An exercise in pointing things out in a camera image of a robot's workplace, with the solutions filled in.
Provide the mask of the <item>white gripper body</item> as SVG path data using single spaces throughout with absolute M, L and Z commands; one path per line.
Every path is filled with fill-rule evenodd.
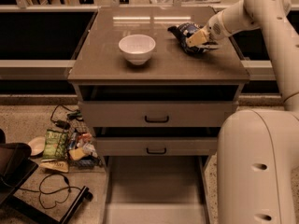
M 212 16 L 207 22 L 206 28 L 210 40 L 222 40 L 223 38 L 230 37 L 232 35 L 224 23 L 223 12 L 218 12 Z

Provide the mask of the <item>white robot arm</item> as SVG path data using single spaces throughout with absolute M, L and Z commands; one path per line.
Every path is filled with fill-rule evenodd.
M 217 150 L 219 224 L 296 224 L 292 169 L 299 155 L 299 34 L 290 0 L 241 0 L 187 38 L 201 46 L 259 28 L 284 108 L 241 110 L 222 125 Z

